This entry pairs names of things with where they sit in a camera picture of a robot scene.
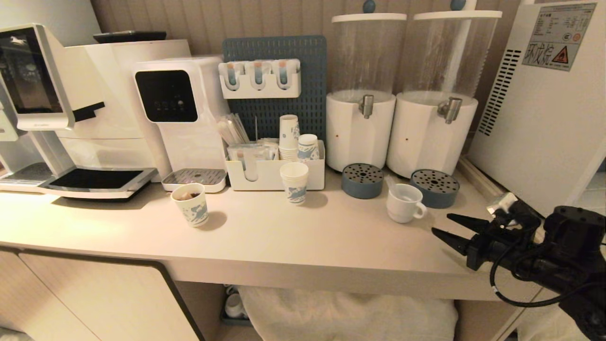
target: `white appliance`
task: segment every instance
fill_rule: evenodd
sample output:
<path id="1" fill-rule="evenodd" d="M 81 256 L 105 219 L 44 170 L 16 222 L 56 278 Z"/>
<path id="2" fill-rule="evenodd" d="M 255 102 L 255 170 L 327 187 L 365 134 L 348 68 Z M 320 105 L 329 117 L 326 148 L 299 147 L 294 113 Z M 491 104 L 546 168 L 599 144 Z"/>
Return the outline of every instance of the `white appliance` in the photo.
<path id="1" fill-rule="evenodd" d="M 0 30 L 2 74 L 22 130 L 55 130 L 75 168 L 41 187 L 88 199 L 127 199 L 170 173 L 158 128 L 132 79 L 136 62 L 190 56 L 180 41 L 63 47 L 42 25 Z"/>
<path id="2" fill-rule="evenodd" d="M 478 101 L 473 97 L 499 11 L 420 13 L 409 25 L 413 36 L 404 88 L 396 101 L 387 166 L 410 178 L 418 169 L 452 175 Z"/>
<path id="3" fill-rule="evenodd" d="M 168 191 L 202 181 L 210 193 L 225 187 L 225 147 L 216 121 L 230 109 L 219 83 L 221 62 L 212 56 L 142 62 L 135 67 L 145 115 L 160 128 L 174 170 L 168 177 L 180 178 L 177 183 L 164 179 Z"/>
<path id="4" fill-rule="evenodd" d="M 574 204 L 606 157 L 605 22 L 604 0 L 520 5 L 471 145 L 543 216 Z"/>
<path id="5" fill-rule="evenodd" d="M 385 165 L 405 21 L 405 14 L 396 13 L 332 19 L 336 58 L 326 99 L 326 161 L 336 171 L 352 163 Z"/>
<path id="6" fill-rule="evenodd" d="M 42 192 L 38 187 L 74 164 L 54 132 L 18 130 L 8 99 L 0 92 L 0 163 L 7 173 L 0 177 L 0 191 Z"/>

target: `sticker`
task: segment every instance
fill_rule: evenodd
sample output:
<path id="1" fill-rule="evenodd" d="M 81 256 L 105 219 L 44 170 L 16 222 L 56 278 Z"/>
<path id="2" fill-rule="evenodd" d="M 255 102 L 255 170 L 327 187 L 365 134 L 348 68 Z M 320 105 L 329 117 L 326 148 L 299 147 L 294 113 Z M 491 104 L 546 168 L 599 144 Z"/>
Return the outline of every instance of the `sticker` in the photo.
<path id="1" fill-rule="evenodd" d="M 570 71 L 596 4 L 541 8 L 522 64 Z"/>

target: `cup handle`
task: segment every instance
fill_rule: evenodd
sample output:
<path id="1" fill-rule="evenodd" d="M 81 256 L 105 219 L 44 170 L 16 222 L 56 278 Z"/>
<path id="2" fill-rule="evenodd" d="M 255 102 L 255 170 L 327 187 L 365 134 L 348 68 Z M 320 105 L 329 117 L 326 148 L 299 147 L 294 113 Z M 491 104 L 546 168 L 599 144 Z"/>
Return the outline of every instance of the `cup handle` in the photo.
<path id="1" fill-rule="evenodd" d="M 417 219 L 421 219 L 422 217 L 425 216 L 425 214 L 427 214 L 427 207 L 425 207 L 425 205 L 423 205 L 422 203 L 416 203 L 416 205 L 417 205 L 417 208 L 419 208 L 421 210 L 421 213 L 416 212 L 415 214 L 413 214 L 413 217 L 417 218 Z"/>

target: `perforated drip tray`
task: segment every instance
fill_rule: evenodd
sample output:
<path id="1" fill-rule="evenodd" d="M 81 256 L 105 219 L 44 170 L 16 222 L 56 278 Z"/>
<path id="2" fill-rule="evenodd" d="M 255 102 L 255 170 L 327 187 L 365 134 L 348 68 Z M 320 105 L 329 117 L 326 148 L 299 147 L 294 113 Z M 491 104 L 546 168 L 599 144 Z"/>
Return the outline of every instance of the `perforated drip tray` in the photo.
<path id="1" fill-rule="evenodd" d="M 33 163 L 15 173 L 0 178 L 0 184 L 11 186 L 37 186 L 47 181 L 52 176 L 53 172 L 50 171 L 45 163 Z"/>
<path id="2" fill-rule="evenodd" d="M 164 178 L 162 187 L 166 191 L 174 191 L 182 184 L 201 183 L 206 187 L 206 192 L 218 192 L 225 187 L 226 176 L 223 169 L 183 168 Z"/>
<path id="3" fill-rule="evenodd" d="M 158 173 L 155 168 L 75 168 L 40 185 L 45 193 L 67 198 L 123 200 L 138 192 Z"/>

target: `cabinet door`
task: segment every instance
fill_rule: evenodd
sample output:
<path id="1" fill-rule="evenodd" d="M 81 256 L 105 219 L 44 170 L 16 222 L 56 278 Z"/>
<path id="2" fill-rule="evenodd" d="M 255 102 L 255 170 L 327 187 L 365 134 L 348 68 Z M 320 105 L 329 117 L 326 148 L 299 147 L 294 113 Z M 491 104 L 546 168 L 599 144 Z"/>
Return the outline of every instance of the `cabinet door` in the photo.
<path id="1" fill-rule="evenodd" d="M 28 252 L 19 257 L 103 341 L 204 339 L 168 274 L 152 266 L 159 263 Z"/>
<path id="2" fill-rule="evenodd" d="M 36 341 L 99 341 L 16 254 L 0 251 L 0 316 Z"/>

